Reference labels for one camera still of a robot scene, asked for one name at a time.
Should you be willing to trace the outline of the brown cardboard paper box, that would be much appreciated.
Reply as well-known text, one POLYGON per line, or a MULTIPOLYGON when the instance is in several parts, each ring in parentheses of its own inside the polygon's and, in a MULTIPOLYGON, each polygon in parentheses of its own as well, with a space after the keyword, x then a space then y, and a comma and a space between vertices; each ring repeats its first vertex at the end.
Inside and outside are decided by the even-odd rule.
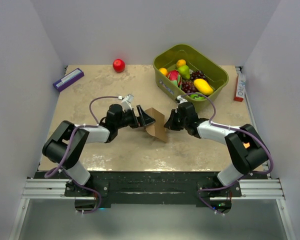
POLYGON ((155 119, 155 123, 152 123, 145 127, 146 132, 150 136, 155 137, 155 138, 161 140, 162 142, 167 143, 168 137, 167 137, 166 129, 164 127, 165 115, 153 107, 145 110, 145 113, 155 119))

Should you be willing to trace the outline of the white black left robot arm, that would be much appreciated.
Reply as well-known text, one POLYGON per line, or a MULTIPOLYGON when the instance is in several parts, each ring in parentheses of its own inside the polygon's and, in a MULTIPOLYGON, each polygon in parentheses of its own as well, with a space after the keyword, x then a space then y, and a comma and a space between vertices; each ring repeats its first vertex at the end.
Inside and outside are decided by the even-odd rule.
POLYGON ((137 106, 137 111, 138 116, 132 108, 123 109, 120 104, 112 104, 104 121, 96 125, 76 125, 67 120, 62 121, 42 148, 42 154, 57 164, 44 177, 48 179, 62 171, 76 185, 76 191, 82 196, 96 194, 94 180, 80 162, 83 148, 86 144, 112 142, 121 128, 147 127, 156 122, 140 105, 137 106))

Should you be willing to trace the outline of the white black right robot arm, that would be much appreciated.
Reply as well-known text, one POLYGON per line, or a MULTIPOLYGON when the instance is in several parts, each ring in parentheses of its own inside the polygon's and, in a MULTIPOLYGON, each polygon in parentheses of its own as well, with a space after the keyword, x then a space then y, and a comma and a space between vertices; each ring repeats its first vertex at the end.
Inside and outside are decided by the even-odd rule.
POLYGON ((202 188, 201 192, 214 192, 223 197, 231 186, 248 175, 268 175, 273 166, 268 170, 255 171, 263 163, 270 161, 270 151, 265 146, 255 128, 250 124, 231 126, 215 123, 212 119, 200 118, 194 105, 186 100, 178 100, 177 107, 171 110, 170 117, 164 127, 171 131, 186 130, 190 136, 198 139, 212 140, 227 147, 231 164, 220 171, 212 188, 202 188))

